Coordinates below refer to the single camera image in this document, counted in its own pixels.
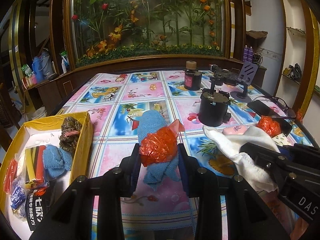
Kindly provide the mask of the person's right hand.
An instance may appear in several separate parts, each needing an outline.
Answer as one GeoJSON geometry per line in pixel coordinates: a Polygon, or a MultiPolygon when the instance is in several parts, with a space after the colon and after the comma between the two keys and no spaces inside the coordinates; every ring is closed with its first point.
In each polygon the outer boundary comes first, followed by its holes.
{"type": "Polygon", "coordinates": [[[309,224],[303,218],[299,217],[295,223],[293,231],[290,233],[290,239],[299,240],[308,227],[309,224]]]}

